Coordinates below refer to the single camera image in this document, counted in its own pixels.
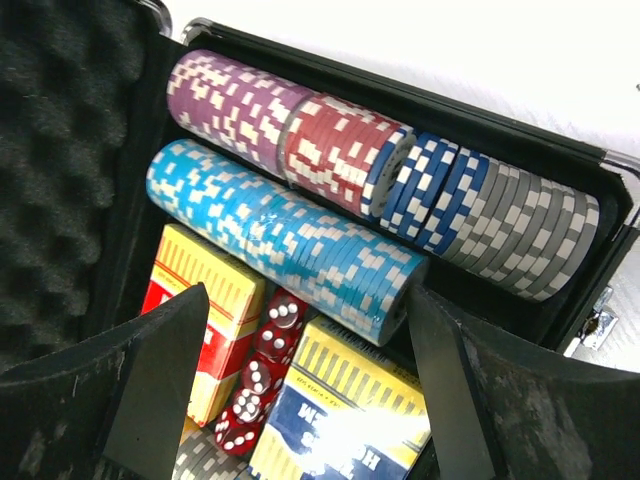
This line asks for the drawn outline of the light blue chip stack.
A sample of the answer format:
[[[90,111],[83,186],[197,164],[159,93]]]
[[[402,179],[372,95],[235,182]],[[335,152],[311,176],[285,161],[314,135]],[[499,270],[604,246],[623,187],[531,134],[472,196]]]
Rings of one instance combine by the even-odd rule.
[[[424,256],[293,194],[250,197],[236,214],[251,265],[369,342],[391,339]]]
[[[176,140],[153,158],[146,174],[152,202],[215,245],[243,259],[247,224],[280,184],[193,140]]]

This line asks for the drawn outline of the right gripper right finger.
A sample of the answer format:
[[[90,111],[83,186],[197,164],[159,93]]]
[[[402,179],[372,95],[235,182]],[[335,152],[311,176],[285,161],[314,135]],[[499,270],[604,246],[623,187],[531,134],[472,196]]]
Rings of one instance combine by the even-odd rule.
[[[638,478],[638,374],[541,348],[421,286],[407,310],[439,478]]]

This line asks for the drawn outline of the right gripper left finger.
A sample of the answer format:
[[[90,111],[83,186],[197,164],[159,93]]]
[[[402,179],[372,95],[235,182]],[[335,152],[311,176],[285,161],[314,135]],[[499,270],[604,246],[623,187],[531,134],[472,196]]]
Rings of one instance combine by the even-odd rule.
[[[171,478],[208,311],[198,284],[2,373],[2,478]]]

